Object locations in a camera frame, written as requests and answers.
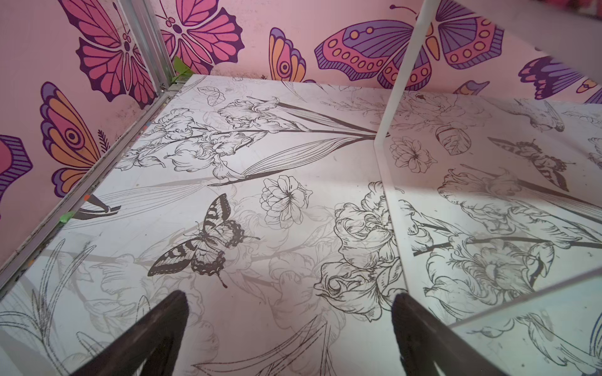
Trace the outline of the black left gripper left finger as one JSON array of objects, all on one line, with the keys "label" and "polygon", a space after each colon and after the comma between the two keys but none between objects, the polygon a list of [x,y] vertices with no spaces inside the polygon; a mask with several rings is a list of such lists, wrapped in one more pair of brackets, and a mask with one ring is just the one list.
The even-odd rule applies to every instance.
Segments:
[{"label": "black left gripper left finger", "polygon": [[172,292],[74,375],[171,375],[188,317],[186,294]]}]

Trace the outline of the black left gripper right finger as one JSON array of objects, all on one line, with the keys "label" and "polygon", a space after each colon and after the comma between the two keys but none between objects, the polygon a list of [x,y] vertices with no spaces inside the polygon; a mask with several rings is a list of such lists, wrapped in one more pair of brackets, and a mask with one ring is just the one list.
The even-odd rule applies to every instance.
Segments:
[{"label": "black left gripper right finger", "polygon": [[503,375],[408,293],[391,309],[401,364],[407,375]]}]

